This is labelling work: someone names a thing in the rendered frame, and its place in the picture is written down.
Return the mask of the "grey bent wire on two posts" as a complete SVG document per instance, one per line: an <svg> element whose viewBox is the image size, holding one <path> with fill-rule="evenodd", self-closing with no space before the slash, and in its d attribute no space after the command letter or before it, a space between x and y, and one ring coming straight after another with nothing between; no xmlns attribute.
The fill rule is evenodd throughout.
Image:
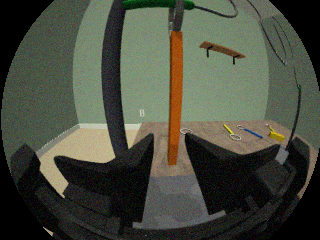
<svg viewBox="0 0 320 240"><path fill-rule="evenodd" d="M213 9L199 7L191 0L184 0L184 9L192 11L193 8L201 11L215 13L221 17L237 17L236 4L235 15L224 15ZM109 136L111 136L115 157L128 151L127 133L121 105L121 81L120 81L120 49L121 35L123 35L123 23L125 11L135 8L175 8L175 0L113 0L105 32L103 48L101 48L101 91L103 91L105 120L107 120ZM297 101L297 113L292 136L295 135L297 120L299 120L301 85L299 89L299 101ZM291 145L292 136L289 137L288 147ZM283 165L288 157L288 147L281 145L275 159ZM217 217L225 216L225 211L209 215L207 205L204 203L203 193L197 183L196 175L159 176L149 177L147 197L145 197L143 223L133 223L132 228L141 229L175 229L192 227L209 223ZM209 216L208 216L209 215Z"/></svg>

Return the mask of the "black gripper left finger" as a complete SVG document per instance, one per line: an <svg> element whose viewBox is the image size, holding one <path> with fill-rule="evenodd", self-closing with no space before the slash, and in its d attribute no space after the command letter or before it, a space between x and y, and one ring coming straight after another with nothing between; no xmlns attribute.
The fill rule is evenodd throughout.
<svg viewBox="0 0 320 240"><path fill-rule="evenodd" d="M153 133L107 163L89 163L63 155L53 159L67 183L71 181L77 187L111 197L132 217L133 223L143 223L152 161Z"/></svg>

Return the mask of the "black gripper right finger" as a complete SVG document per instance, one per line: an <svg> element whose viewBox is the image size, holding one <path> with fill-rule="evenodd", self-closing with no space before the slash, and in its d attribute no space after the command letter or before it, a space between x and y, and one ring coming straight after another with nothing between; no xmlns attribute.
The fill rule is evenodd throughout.
<svg viewBox="0 0 320 240"><path fill-rule="evenodd" d="M189 132L185 133L184 144L209 215L224 211L223 205L243 188L256 169L276 157L280 149L280 144L276 144L240 155Z"/></svg>

